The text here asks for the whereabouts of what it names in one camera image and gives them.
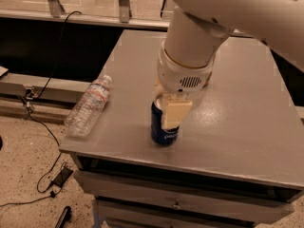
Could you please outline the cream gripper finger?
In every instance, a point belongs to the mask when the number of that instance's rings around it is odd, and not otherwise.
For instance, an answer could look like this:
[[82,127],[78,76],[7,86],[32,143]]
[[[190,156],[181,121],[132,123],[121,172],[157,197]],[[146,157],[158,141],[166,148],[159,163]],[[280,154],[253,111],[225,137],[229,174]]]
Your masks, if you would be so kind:
[[166,95],[161,100],[163,115],[161,117],[161,127],[163,129],[176,128],[181,125],[182,120],[189,113],[193,102],[183,98],[174,98]]
[[156,96],[160,95],[163,93],[163,87],[162,87],[162,84],[160,82],[159,79],[156,79],[156,83],[155,83],[155,87],[154,87],[154,94]]

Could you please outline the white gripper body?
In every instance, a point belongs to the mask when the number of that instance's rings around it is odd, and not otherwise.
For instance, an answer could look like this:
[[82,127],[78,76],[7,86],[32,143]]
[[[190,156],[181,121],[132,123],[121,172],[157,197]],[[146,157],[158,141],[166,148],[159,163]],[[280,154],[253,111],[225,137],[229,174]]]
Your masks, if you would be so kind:
[[161,44],[157,63],[158,80],[169,93],[192,93],[202,90],[208,85],[215,61],[212,55],[208,64],[203,67],[186,67],[176,63]]

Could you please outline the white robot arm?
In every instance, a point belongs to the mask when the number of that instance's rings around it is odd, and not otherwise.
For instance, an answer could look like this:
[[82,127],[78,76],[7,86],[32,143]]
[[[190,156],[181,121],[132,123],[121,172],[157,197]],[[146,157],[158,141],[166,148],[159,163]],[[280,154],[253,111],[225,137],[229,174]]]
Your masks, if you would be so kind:
[[173,16],[158,61],[161,128],[180,126],[202,90],[219,47],[235,30],[304,67],[304,0],[173,0]]

